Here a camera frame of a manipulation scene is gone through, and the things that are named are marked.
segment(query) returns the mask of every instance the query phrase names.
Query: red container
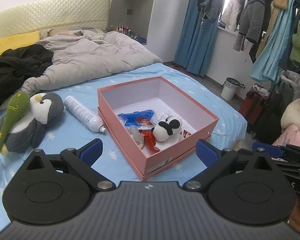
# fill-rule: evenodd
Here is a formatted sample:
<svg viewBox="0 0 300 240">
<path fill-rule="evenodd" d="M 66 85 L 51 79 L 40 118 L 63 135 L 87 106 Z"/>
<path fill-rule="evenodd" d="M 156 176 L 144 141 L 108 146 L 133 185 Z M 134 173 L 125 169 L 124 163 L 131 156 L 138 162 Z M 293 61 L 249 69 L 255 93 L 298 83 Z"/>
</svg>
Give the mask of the red container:
<svg viewBox="0 0 300 240">
<path fill-rule="evenodd" d="M 263 110 L 265 100 L 256 92 L 249 91 L 243 101 L 239 113 L 249 124 L 254 124 Z"/>
</svg>

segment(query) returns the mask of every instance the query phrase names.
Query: pink box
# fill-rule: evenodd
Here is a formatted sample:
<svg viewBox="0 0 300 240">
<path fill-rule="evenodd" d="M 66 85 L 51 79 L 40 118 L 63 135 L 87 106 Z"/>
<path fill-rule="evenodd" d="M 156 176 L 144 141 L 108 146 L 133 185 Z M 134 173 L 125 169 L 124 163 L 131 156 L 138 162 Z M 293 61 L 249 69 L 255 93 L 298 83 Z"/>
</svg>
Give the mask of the pink box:
<svg viewBox="0 0 300 240">
<path fill-rule="evenodd" d="M 145 78 L 98 89 L 98 111 L 114 141 L 143 181 L 192 152 L 199 139 L 208 139 L 219 118 L 163 77 Z M 182 119 L 191 135 L 153 155 L 139 149 L 117 117 L 120 113 L 170 111 Z"/>
</svg>

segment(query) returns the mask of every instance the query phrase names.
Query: penguin plush toy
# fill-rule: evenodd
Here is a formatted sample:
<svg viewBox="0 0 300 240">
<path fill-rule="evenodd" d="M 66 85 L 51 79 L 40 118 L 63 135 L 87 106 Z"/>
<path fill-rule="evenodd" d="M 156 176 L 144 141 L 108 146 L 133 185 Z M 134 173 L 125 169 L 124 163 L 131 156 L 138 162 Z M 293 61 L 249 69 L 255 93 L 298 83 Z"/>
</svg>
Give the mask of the penguin plush toy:
<svg viewBox="0 0 300 240">
<path fill-rule="evenodd" d="M 63 109 L 62 98 L 56 93 L 40 93 L 32 96 L 29 109 L 6 136 L 1 153 L 21 153 L 30 146 L 37 148 L 45 135 L 46 127 L 61 119 Z M 0 129 L 4 117 L 0 119 Z"/>
<path fill-rule="evenodd" d="M 169 136 L 179 133 L 181 129 L 182 121 L 175 116 L 169 116 L 165 122 L 158 122 L 151 130 L 155 139 L 159 142 L 163 142 L 167 140 Z"/>
</svg>

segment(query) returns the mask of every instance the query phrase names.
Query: plastic bag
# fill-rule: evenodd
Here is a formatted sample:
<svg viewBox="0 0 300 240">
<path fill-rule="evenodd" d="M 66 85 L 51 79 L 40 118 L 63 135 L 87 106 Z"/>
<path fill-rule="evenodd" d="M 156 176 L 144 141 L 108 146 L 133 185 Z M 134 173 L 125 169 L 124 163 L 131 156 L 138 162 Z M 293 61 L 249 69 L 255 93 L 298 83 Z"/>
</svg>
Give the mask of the plastic bag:
<svg viewBox="0 0 300 240">
<path fill-rule="evenodd" d="M 257 84 L 253 85 L 250 90 L 258 93 L 263 99 L 268 99 L 270 96 L 270 92 L 267 89 L 261 88 Z"/>
<path fill-rule="evenodd" d="M 136 144 L 138 145 L 138 147 L 140 149 L 143 148 L 143 146 L 145 145 L 144 143 L 144 134 L 141 134 L 139 132 L 138 127 L 136 127 L 135 125 L 131 125 L 130 127 L 127 127 L 127 130 L 130 133 L 130 136 L 132 137 L 132 139 L 136 142 Z"/>
<path fill-rule="evenodd" d="M 156 120 L 156 114 L 151 109 L 129 114 L 118 114 L 118 117 L 124 126 L 135 125 L 141 130 L 151 130 L 156 124 L 156 121 L 154 121 Z"/>
</svg>

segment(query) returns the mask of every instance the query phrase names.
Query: yellow pillow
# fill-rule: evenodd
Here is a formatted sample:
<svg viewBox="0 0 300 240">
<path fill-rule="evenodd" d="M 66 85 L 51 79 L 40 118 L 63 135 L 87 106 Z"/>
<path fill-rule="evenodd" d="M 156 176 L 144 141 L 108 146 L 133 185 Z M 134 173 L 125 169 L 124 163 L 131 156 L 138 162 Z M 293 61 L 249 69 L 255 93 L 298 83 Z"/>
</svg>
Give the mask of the yellow pillow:
<svg viewBox="0 0 300 240">
<path fill-rule="evenodd" d="M 40 40 L 40 31 L 0 38 L 0 56 L 7 49 L 26 47 Z"/>
</svg>

